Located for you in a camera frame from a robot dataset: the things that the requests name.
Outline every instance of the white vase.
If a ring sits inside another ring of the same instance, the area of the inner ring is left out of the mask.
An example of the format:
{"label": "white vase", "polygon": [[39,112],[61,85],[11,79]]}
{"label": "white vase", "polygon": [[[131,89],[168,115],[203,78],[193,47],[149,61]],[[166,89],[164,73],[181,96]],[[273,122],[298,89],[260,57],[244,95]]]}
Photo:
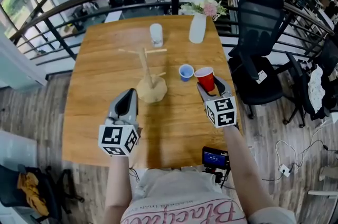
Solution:
{"label": "white vase", "polygon": [[189,40],[194,44],[203,42],[205,35],[206,15],[195,13],[192,19],[189,32]]}

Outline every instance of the person's hand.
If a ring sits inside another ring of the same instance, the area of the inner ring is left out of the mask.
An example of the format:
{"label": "person's hand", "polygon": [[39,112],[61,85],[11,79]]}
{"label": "person's hand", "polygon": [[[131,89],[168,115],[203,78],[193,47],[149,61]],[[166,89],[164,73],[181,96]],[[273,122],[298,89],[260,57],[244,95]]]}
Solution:
{"label": "person's hand", "polygon": [[224,138],[226,139],[229,135],[240,135],[240,132],[235,125],[226,126],[223,128]]}

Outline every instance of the tag on chair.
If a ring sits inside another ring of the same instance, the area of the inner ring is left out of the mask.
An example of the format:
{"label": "tag on chair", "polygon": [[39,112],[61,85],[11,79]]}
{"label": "tag on chair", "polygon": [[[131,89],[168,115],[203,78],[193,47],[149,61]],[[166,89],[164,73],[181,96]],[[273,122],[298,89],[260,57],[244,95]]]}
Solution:
{"label": "tag on chair", "polygon": [[259,79],[256,80],[256,82],[257,82],[258,84],[261,84],[262,81],[265,80],[265,79],[268,77],[268,75],[267,75],[263,70],[261,70],[261,71],[258,73],[258,76],[259,76]]}

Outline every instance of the pink flower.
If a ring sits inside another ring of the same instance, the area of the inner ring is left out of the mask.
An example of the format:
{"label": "pink flower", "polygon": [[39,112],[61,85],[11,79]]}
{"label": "pink flower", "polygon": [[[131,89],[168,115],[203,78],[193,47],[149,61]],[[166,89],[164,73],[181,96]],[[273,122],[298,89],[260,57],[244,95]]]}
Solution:
{"label": "pink flower", "polygon": [[211,3],[206,3],[204,5],[203,13],[207,16],[217,15],[217,7]]}

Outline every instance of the white cup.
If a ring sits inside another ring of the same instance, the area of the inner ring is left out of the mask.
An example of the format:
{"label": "white cup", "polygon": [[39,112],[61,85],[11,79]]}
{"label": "white cup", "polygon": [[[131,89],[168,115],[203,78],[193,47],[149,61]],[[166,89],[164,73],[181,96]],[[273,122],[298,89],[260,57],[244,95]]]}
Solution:
{"label": "white cup", "polygon": [[155,23],[150,26],[150,36],[155,48],[163,46],[163,33],[162,26],[160,24]]}

